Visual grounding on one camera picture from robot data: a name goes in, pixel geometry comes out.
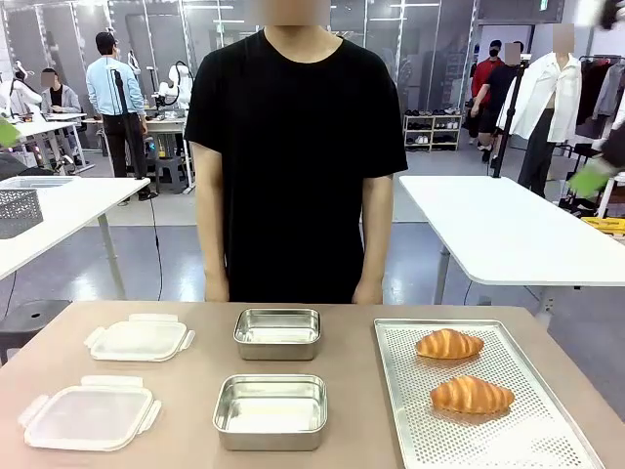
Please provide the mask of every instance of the black stand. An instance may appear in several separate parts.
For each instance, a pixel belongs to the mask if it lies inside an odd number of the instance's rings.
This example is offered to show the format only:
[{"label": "black stand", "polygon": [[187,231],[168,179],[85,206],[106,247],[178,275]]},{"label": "black stand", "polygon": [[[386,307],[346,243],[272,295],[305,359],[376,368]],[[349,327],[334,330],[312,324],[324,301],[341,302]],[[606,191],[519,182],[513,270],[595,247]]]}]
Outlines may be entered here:
[{"label": "black stand", "polygon": [[506,153],[506,145],[508,144],[508,138],[510,135],[510,129],[512,128],[512,119],[515,116],[517,99],[519,98],[519,89],[521,88],[521,80],[525,74],[525,69],[529,66],[529,62],[523,61],[519,65],[517,70],[517,81],[515,82],[515,89],[510,99],[510,107],[508,108],[508,117],[506,119],[506,125],[504,127],[504,134],[501,138],[501,145],[499,146],[499,154],[495,158],[495,171],[492,174],[493,178],[500,178],[501,164],[504,160],[504,154]]},{"label": "black stand", "polygon": [[117,93],[119,94],[119,101],[121,102],[121,119],[124,121],[124,129],[126,130],[126,137],[128,138],[128,149],[130,150],[130,161],[133,164],[135,171],[135,179],[142,179],[138,174],[139,171],[139,156],[135,154],[135,146],[133,141],[135,140],[135,134],[131,130],[130,126],[130,112],[128,112],[128,106],[126,105],[126,95],[124,94],[124,82],[121,79],[119,71],[114,70],[113,75],[115,77],[115,85],[117,86]]}]

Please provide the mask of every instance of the cable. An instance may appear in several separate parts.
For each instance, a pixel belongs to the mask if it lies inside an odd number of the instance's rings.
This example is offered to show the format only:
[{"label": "cable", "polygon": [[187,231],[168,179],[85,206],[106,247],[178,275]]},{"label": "cable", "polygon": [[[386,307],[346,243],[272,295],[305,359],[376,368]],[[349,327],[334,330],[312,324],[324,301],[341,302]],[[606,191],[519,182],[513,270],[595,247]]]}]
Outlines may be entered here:
[{"label": "cable", "polygon": [[528,286],[524,285],[523,288],[525,288],[529,292],[529,294],[534,297],[534,300],[536,300],[538,303],[540,303],[540,298],[538,298],[536,295],[534,295],[534,292],[531,291]]},{"label": "cable", "polygon": [[4,317],[9,315],[9,307],[11,306],[11,298],[13,298],[13,292],[16,289],[16,279],[18,278],[18,271],[13,272],[13,286],[11,287],[11,292],[9,293],[9,300],[7,301],[7,310],[4,312]]},{"label": "cable", "polygon": [[163,294],[163,263],[160,258],[160,241],[158,240],[158,231],[156,230],[156,215],[154,215],[154,202],[152,199],[149,200],[149,205],[152,208],[152,222],[154,226],[154,241],[156,242],[156,253],[158,254],[158,272],[160,276],[160,286],[158,287],[158,299],[156,301],[160,301],[160,297]]},{"label": "cable", "polygon": [[469,282],[469,286],[467,287],[467,293],[465,293],[465,301],[462,302],[463,306],[467,306],[467,297],[469,296],[469,290],[471,290],[471,285],[473,285],[473,281]]}]

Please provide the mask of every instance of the shoe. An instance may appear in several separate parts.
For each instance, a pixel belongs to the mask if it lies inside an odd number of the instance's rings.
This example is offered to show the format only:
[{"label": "shoe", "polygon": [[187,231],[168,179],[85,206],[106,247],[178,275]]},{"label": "shoe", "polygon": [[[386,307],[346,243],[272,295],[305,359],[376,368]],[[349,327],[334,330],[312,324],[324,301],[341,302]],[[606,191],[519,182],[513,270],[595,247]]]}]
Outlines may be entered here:
[{"label": "shoe", "polygon": [[139,202],[145,202],[146,200],[150,200],[151,198],[157,198],[158,194],[156,192],[144,192],[139,194]]}]

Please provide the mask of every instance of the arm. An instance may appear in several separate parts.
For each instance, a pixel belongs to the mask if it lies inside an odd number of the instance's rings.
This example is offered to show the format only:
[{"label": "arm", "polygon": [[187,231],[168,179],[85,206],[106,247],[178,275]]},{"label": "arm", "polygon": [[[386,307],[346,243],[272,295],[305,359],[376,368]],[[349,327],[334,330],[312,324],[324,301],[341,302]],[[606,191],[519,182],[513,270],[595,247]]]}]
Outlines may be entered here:
[{"label": "arm", "polygon": [[98,109],[98,98],[96,97],[96,88],[91,82],[89,70],[87,70],[87,92],[89,93],[89,103],[93,106],[94,113],[100,114],[100,110]]},{"label": "arm", "polygon": [[393,223],[393,175],[362,182],[364,264],[354,293],[356,304],[382,304],[382,279]]},{"label": "arm", "polygon": [[475,117],[476,115],[478,115],[479,105],[481,104],[481,102],[486,97],[489,91],[490,91],[490,85],[488,83],[484,83],[481,86],[481,89],[479,90],[479,93],[476,96],[476,99],[474,100],[473,109],[471,109],[471,116]]},{"label": "arm", "polygon": [[78,101],[78,95],[74,90],[67,87],[67,94],[69,95],[69,106],[63,107],[63,112],[80,112],[80,102]]},{"label": "arm", "polygon": [[191,142],[195,161],[197,231],[204,255],[205,300],[227,302],[224,258],[224,174],[220,153]]}]

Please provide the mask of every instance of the table leg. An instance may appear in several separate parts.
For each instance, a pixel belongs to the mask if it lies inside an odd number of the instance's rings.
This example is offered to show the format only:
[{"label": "table leg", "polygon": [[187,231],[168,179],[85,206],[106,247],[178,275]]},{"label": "table leg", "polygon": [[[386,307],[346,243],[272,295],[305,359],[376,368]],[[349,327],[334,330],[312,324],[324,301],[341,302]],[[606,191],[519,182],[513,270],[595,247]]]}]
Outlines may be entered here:
[{"label": "table leg", "polygon": [[112,274],[113,281],[115,282],[115,293],[117,294],[117,299],[126,300],[126,289],[124,288],[124,281],[121,278],[121,272],[119,271],[119,265],[117,264],[117,254],[115,254],[113,240],[110,237],[108,219],[105,213],[98,217],[98,223],[100,224],[100,231],[102,232],[104,246],[106,247],[106,257],[108,258],[110,273]]},{"label": "table leg", "polygon": [[597,216],[599,218],[603,218],[605,216],[607,204],[609,203],[609,197],[612,195],[612,189],[614,189],[614,178],[609,178],[609,180],[607,181],[607,185],[605,186],[602,201],[599,204],[599,210],[597,211]]},{"label": "table leg", "polygon": [[447,278],[447,268],[449,267],[449,250],[442,246],[440,258],[438,259],[437,290],[434,293],[434,304],[442,305],[442,294],[445,291],[445,279]]},{"label": "table leg", "polygon": [[59,170],[59,174],[62,176],[65,175],[65,166],[63,165],[63,159],[61,158],[61,151],[59,150],[59,143],[57,142],[57,136],[54,132],[48,132],[48,141],[50,142],[50,147],[52,147],[52,153],[55,156],[55,161],[57,161],[57,167],[61,167]]},{"label": "table leg", "polygon": [[188,183],[188,187],[185,189],[183,193],[189,193],[193,189],[195,189],[195,180],[193,179],[193,174],[191,173],[191,152],[189,151],[188,142],[184,139],[183,139],[183,145],[185,146],[185,156],[187,157],[187,183]]},{"label": "table leg", "polygon": [[536,313],[536,320],[549,328],[551,318],[554,315],[554,291],[553,286],[545,286],[540,292],[540,306],[538,307],[538,313]]}]

